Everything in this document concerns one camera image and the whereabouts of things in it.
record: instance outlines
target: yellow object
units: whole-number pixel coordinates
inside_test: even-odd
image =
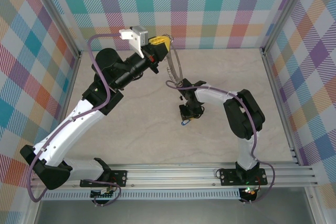
[[[167,36],[157,36],[157,37],[151,38],[149,40],[149,43],[152,45],[159,45],[161,43],[165,43],[167,51],[170,50],[170,39]]]

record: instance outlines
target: marble surface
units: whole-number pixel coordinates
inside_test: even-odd
[[[122,59],[132,54],[118,52]],[[257,156],[265,161],[291,161],[280,117],[258,49],[178,50],[183,76],[192,83],[204,80],[227,91],[251,91],[266,121]],[[181,126],[179,93],[165,85],[167,62],[159,74],[147,70],[129,84],[124,98],[90,128],[67,154],[70,158],[100,157],[106,163],[234,162],[237,139],[224,108],[205,104],[200,119]],[[93,81],[88,53],[83,54],[69,111]]]

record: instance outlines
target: beige floor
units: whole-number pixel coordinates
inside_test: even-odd
[[[184,77],[204,80],[227,91],[248,89],[263,110],[266,122],[258,141],[257,156],[265,161],[290,161],[288,143],[258,49],[179,50]],[[129,51],[119,52],[125,59]],[[205,105],[200,119],[181,126],[179,93],[165,85],[166,62],[159,74],[147,70],[129,84],[124,98],[102,121],[75,144],[71,158],[100,157],[106,163],[234,162],[237,141],[224,108]],[[69,111],[93,81],[84,53]]]

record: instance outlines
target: table surface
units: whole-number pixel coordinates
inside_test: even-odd
[[[118,52],[122,59],[130,51]],[[178,50],[183,76],[227,91],[248,89],[265,114],[257,156],[263,161],[291,161],[288,142],[258,49]],[[108,164],[235,162],[236,136],[224,108],[205,104],[201,118],[181,126],[179,93],[165,85],[167,62],[159,74],[144,76],[122,91],[124,98],[90,128],[68,152],[76,159],[102,158]],[[93,81],[88,53],[82,56],[68,113]]]

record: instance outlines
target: purple cable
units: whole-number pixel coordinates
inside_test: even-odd
[[[105,87],[105,90],[106,90],[106,93],[107,93],[107,98],[106,100],[104,101],[104,103],[102,103],[101,105],[91,109],[91,110],[88,110],[84,113],[81,113],[79,115],[76,115],[76,116],[73,116],[72,117],[72,120],[76,120],[77,118],[81,118],[91,112],[94,112],[96,110],[99,110],[101,109],[102,107],[104,107],[106,104],[109,103],[110,101],[110,98],[111,98],[111,91],[110,91],[110,88],[109,88],[109,85],[107,84],[106,82],[106,79],[103,75],[103,73],[101,72],[101,70],[99,69],[98,67],[98,64],[95,60],[95,57],[93,56],[93,53],[92,53],[92,50],[91,50],[91,42],[96,39],[96,38],[99,38],[99,37],[118,37],[120,34],[96,34],[96,35],[93,35],[91,38],[89,38],[88,40],[88,51],[89,51],[89,56],[90,56],[90,59],[94,65],[94,68],[96,69],[97,71],[97,74],[99,75],[100,79],[102,80],[103,84],[104,84],[104,87]],[[72,122],[71,120],[68,120],[66,122],[64,122],[62,125],[59,126],[58,129],[55,130],[55,132],[49,137],[49,139],[46,141],[46,143],[42,146],[42,148],[40,149],[40,151],[36,154],[35,158],[33,159],[32,163],[30,164],[30,167],[29,167],[29,170],[28,170],[28,175],[27,175],[27,182],[26,182],[26,185],[27,185],[27,191],[28,191],[28,194],[29,194],[29,197],[31,198],[31,200],[33,202],[39,202],[44,194],[46,193],[46,191],[48,190],[47,188],[45,188],[42,192],[42,194],[38,197],[38,198],[35,198],[34,195],[33,195],[33,192],[32,192],[32,185],[31,185],[31,174],[33,173],[33,168],[38,160],[38,158],[40,157],[40,155],[42,154],[42,150],[46,149],[47,146],[49,145],[49,143],[51,142],[51,140],[54,139],[54,137],[65,127],[67,126],[70,122]]]
[[[244,110],[245,110],[245,112],[246,112],[246,114],[247,114],[247,117],[248,117],[248,119],[249,119],[249,121],[250,121],[250,123],[251,123],[252,130],[253,130],[254,142],[253,142],[253,147],[252,147],[252,150],[251,150],[251,156],[252,156],[256,161],[258,161],[259,163],[264,164],[264,165],[268,165],[269,167],[271,167],[271,169],[272,169],[272,171],[273,171],[273,178],[272,178],[272,182],[271,182],[269,188],[267,189],[267,191],[266,191],[264,194],[262,194],[258,199],[256,199],[256,200],[254,201],[254,203],[256,203],[256,202],[262,200],[262,199],[263,199],[263,198],[264,198],[264,197],[271,191],[271,189],[272,189],[272,187],[273,187],[273,184],[274,184],[274,181],[275,181],[275,170],[274,170],[274,167],[273,167],[271,164],[269,164],[269,163],[267,163],[267,162],[260,161],[260,160],[254,155],[254,150],[255,150],[256,147],[257,147],[257,130],[256,130],[256,127],[255,127],[255,125],[254,125],[252,116],[251,116],[250,112],[248,111],[247,107],[245,106],[245,104],[243,103],[243,101],[242,101],[238,96],[236,96],[236,95],[234,95],[234,94],[232,94],[232,93],[230,93],[230,92],[227,92],[227,91],[225,91],[225,90],[218,89],[218,88],[213,88],[213,87],[208,87],[208,86],[206,86],[206,87],[203,87],[203,86],[192,86],[192,87],[186,87],[186,88],[179,88],[179,87],[170,86],[168,83],[172,83],[172,84],[174,84],[173,81],[166,81],[166,85],[167,85],[169,88],[177,89],[177,90],[187,90],[187,89],[211,89],[211,90],[215,90],[215,91],[218,91],[218,92],[220,92],[220,93],[224,93],[224,94],[228,94],[228,95],[230,95],[231,97],[235,98],[235,99],[240,103],[240,105],[242,105],[242,107],[244,108]]]
[[[91,182],[91,183],[95,183],[95,184],[104,184],[104,185],[110,185],[110,186],[115,186],[119,189],[119,193],[118,195],[116,196],[116,198],[112,199],[112,200],[109,200],[107,203],[105,204],[98,204],[96,202],[96,198],[97,196],[95,196],[93,198],[93,202],[96,204],[96,206],[100,206],[100,207],[105,207],[105,206],[108,206],[110,204],[112,204],[113,202],[115,202],[121,195],[121,187],[118,185],[118,184],[115,184],[115,183],[111,183],[111,182],[101,182],[101,181],[95,181],[95,180],[92,180],[92,179],[85,179],[86,181],[88,182]]]

